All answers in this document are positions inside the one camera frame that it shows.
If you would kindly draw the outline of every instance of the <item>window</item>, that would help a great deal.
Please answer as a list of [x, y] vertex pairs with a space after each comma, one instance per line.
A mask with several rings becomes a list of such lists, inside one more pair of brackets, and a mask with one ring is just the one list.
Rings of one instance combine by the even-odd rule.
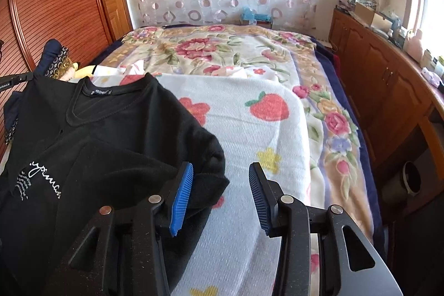
[[435, 57], [444, 56], [443, 49], [444, 0], [425, 0], [421, 22], [422, 44]]

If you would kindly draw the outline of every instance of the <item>black shirt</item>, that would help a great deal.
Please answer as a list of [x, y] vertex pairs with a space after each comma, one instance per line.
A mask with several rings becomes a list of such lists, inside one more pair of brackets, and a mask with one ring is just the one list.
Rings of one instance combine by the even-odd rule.
[[183, 161], [195, 176], [183, 229], [164, 243], [171, 288], [228, 185], [218, 140], [149, 74], [109, 88], [36, 75], [0, 176], [1, 260], [37, 295], [98, 208], [137, 204]]

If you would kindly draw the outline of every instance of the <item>silver rivet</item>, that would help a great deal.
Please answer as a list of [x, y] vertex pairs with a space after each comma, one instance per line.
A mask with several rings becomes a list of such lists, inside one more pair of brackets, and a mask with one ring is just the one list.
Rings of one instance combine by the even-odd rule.
[[148, 201], [150, 203], [159, 203], [162, 200], [161, 196], [159, 195], [152, 195], [150, 198], [148, 198]]
[[331, 206], [330, 210], [332, 210], [332, 212], [336, 213], [337, 215], [340, 215], [344, 212], [344, 209], [338, 204], [334, 204], [333, 206]]
[[101, 215], [105, 216], [105, 215], [109, 215], [111, 213], [111, 211], [112, 211], [111, 206], [103, 206], [100, 208], [99, 213]]
[[283, 195], [283, 196], [281, 197], [281, 201], [282, 201], [283, 203], [293, 203], [294, 199], [293, 199], [292, 196], [289, 196], [289, 195]]

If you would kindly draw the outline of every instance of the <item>floral bedspread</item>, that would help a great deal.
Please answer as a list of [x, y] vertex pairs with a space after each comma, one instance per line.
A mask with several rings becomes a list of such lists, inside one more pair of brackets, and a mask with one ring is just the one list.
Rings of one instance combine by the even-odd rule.
[[[357, 126], [336, 99], [314, 47], [302, 34], [259, 26], [145, 27], [128, 33], [102, 65], [125, 67], [143, 59], [145, 71], [153, 75], [259, 78], [289, 88], [301, 99], [307, 120], [310, 204], [340, 204], [371, 240]], [[246, 106], [254, 107], [260, 97]]]

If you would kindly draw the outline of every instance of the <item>yellow flower print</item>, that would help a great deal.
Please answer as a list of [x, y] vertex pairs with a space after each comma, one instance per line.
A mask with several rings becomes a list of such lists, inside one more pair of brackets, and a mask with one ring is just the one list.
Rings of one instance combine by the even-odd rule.
[[201, 291], [198, 289], [190, 289], [190, 295], [191, 296], [217, 296], [218, 295], [218, 288], [215, 286], [209, 286], [206, 288], [205, 291]]
[[336, 103], [325, 98], [320, 99], [320, 101], [317, 104], [317, 107], [322, 114], [328, 114], [330, 112], [341, 113], [340, 108], [337, 106]]
[[256, 156], [259, 158], [262, 168], [271, 171], [273, 174], [278, 173], [278, 162], [281, 160], [281, 156], [275, 153], [271, 147], [267, 147], [265, 151], [258, 151]]

